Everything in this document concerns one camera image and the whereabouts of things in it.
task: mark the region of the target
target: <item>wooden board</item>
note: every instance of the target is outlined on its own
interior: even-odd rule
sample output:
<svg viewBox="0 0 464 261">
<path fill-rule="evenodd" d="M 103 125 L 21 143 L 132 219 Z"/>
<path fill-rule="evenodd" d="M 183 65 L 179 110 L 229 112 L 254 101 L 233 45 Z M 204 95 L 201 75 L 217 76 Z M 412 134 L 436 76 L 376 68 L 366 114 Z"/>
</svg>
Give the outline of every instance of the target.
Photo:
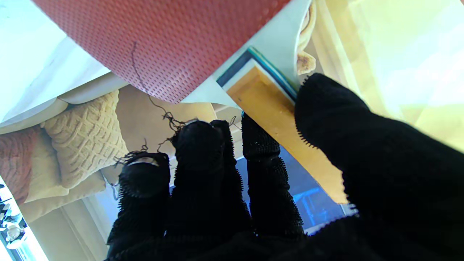
<svg viewBox="0 0 464 261">
<path fill-rule="evenodd" d="M 257 67 L 236 82 L 227 94 L 320 184 L 336 203 L 347 203 L 342 172 L 319 149 L 309 148 L 296 130 L 294 105 Z"/>
</svg>

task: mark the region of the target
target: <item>red pillow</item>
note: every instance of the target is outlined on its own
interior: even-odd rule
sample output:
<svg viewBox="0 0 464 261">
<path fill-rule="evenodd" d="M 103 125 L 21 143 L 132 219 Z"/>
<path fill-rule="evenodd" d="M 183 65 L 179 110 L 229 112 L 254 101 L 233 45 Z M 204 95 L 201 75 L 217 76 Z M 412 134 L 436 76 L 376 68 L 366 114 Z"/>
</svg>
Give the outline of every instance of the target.
<svg viewBox="0 0 464 261">
<path fill-rule="evenodd" d="M 31 158 L 38 130 L 38 126 L 34 126 L 0 135 L 0 176 L 18 205 L 29 195 Z"/>
</svg>

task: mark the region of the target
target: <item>red textured mat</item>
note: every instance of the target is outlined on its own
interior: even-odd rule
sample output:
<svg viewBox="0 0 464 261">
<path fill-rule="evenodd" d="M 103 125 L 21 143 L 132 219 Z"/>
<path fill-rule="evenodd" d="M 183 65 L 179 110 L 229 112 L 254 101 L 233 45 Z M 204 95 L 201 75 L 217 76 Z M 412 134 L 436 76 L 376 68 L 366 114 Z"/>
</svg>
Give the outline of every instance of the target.
<svg viewBox="0 0 464 261">
<path fill-rule="evenodd" d="M 34 0 L 140 90 L 180 102 L 290 0 Z M 131 52 L 144 86 L 138 80 Z"/>
</svg>

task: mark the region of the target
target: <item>person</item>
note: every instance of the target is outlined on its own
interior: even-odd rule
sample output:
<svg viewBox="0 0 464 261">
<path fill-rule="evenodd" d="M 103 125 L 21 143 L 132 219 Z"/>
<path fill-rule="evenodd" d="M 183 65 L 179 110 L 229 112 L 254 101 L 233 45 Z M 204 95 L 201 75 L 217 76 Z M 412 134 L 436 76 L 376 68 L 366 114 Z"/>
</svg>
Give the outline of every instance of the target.
<svg viewBox="0 0 464 261">
<path fill-rule="evenodd" d="M 279 144 L 244 114 L 250 215 L 227 122 L 195 121 L 172 139 L 172 195 L 166 154 L 128 158 L 107 260 L 464 260 L 462 153 L 321 74 L 302 85 L 295 122 L 343 171 L 358 214 L 305 235 Z"/>
</svg>

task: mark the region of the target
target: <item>yellow curtain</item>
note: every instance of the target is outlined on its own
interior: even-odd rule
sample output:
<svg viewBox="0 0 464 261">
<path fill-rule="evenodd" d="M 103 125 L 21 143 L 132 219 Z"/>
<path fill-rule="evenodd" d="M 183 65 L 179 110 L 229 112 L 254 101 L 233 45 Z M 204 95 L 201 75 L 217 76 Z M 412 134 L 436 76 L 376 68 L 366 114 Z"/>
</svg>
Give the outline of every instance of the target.
<svg viewBox="0 0 464 261">
<path fill-rule="evenodd" d="M 464 152 L 460 0 L 316 0 L 324 72 L 383 116 Z"/>
</svg>

